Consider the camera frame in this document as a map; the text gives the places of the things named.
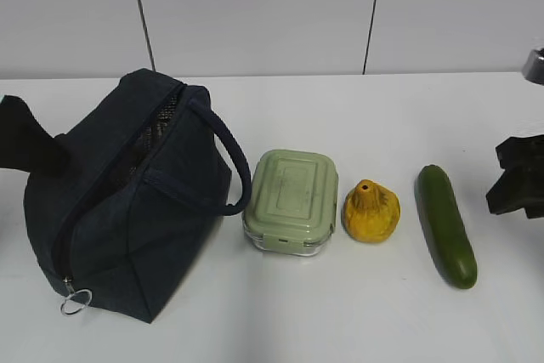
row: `zipper pull ring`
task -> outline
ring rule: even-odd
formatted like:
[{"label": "zipper pull ring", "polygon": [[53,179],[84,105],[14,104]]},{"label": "zipper pull ring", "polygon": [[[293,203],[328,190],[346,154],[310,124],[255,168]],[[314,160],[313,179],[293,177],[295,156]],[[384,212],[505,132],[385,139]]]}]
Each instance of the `zipper pull ring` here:
[{"label": "zipper pull ring", "polygon": [[[62,281],[66,285],[66,289],[68,290],[68,295],[65,297],[64,302],[60,305],[60,313],[64,316],[72,316],[72,315],[78,314],[79,312],[87,308],[89,304],[91,303],[91,301],[93,300],[93,292],[90,289],[79,289],[75,291],[74,286],[71,284],[72,279],[68,276]],[[81,305],[77,309],[74,309],[71,311],[66,310],[66,304],[68,303],[68,301],[71,301],[74,297],[78,295],[82,295],[79,298],[82,298],[83,296],[87,296],[87,298],[84,302],[82,301],[82,299],[78,299],[77,301],[74,300],[74,302],[78,302]]]}]

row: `mesh pocket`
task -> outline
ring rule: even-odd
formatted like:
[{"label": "mesh pocket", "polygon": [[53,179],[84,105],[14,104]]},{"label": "mesh pocket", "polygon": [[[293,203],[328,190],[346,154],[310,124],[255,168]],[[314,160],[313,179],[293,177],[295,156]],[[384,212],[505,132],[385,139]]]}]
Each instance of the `mesh pocket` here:
[{"label": "mesh pocket", "polygon": [[178,102],[179,93],[168,101],[133,144],[117,158],[115,166],[105,177],[92,199],[88,201],[88,208],[96,206],[105,198],[123,189],[130,182],[141,163],[164,135],[178,107]]}]

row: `yellow squash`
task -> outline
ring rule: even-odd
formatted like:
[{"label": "yellow squash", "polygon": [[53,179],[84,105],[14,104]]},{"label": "yellow squash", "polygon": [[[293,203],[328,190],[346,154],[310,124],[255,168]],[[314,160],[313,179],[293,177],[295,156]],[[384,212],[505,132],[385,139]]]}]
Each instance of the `yellow squash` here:
[{"label": "yellow squash", "polygon": [[400,220],[399,199],[371,180],[361,180],[343,205],[343,224],[357,241],[382,242]]}]

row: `white wall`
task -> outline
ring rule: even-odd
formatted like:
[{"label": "white wall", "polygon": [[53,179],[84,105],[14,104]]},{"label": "white wall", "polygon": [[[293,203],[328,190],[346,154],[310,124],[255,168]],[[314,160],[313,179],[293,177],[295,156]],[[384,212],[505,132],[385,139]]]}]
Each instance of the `white wall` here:
[{"label": "white wall", "polygon": [[[361,73],[373,0],[143,0],[173,76]],[[367,73],[518,70],[542,0],[377,0]],[[0,0],[0,78],[149,66],[136,0]]]},{"label": "white wall", "polygon": [[377,0],[367,73],[518,71],[544,0]]},{"label": "white wall", "polygon": [[157,70],[362,72],[373,0],[142,0]]},{"label": "white wall", "polygon": [[0,0],[0,78],[118,77],[142,66],[136,0]]}]

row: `zipper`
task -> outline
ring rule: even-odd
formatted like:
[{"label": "zipper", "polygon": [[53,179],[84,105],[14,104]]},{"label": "zipper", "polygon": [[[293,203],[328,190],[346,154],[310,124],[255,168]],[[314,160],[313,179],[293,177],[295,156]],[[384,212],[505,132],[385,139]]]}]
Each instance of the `zipper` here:
[{"label": "zipper", "polygon": [[[179,104],[185,87],[186,87],[186,84],[181,83],[179,86],[175,87],[172,90],[172,92],[170,92],[165,97],[162,103],[150,114],[145,124],[143,124],[142,127],[139,128],[138,131],[134,133],[134,135],[130,138],[130,140],[128,140],[127,143],[117,152],[115,158],[102,171],[102,173],[94,182],[94,184],[91,186],[91,188],[88,190],[86,195],[80,200],[79,204],[76,207],[74,207],[74,209],[72,209],[71,213],[66,218],[65,222],[60,228],[59,233],[57,234],[53,247],[51,249],[51,258],[53,260],[54,271],[59,276],[59,278],[65,283],[66,289],[68,291],[68,297],[66,298],[61,308],[64,308],[64,305],[67,300],[73,298],[76,294],[80,292],[80,291],[74,291],[74,287],[72,285],[72,282],[74,281],[74,275],[71,269],[71,240],[74,235],[74,229],[76,227],[77,222],[88,211],[90,211],[93,207],[95,207],[98,204],[98,203],[93,203],[93,201],[91,201],[90,199],[92,199],[96,191],[103,185],[105,179],[108,177],[111,170],[118,163],[119,158],[127,151],[127,149],[130,148],[130,146],[133,145],[134,142],[136,142],[136,140],[139,138],[140,134],[144,131],[144,129],[150,125],[151,120],[156,118],[157,114],[165,106],[168,105],[168,103],[170,102],[170,100],[176,93],[178,93],[178,104]],[[161,137],[162,139],[165,138],[166,133],[169,131],[169,128],[170,127],[167,127],[167,131]],[[161,144],[157,144],[156,146],[154,146],[153,149],[150,151],[150,153],[148,153],[147,157],[152,156],[156,148],[160,147],[160,145]],[[138,165],[138,168],[144,165],[145,162],[146,160],[143,160]]]},{"label": "zipper", "polygon": [[[71,279],[66,277],[64,280],[62,280],[65,285],[66,289],[68,290],[68,295],[65,297],[65,301],[60,305],[60,313],[64,316],[72,316],[75,314],[78,314],[85,308],[87,308],[91,301],[93,300],[93,292],[90,289],[80,289],[79,291],[75,291],[74,287],[71,284]],[[71,301],[74,297],[80,297],[79,304],[76,309],[69,311],[66,308],[66,305],[68,304],[68,301]]]}]

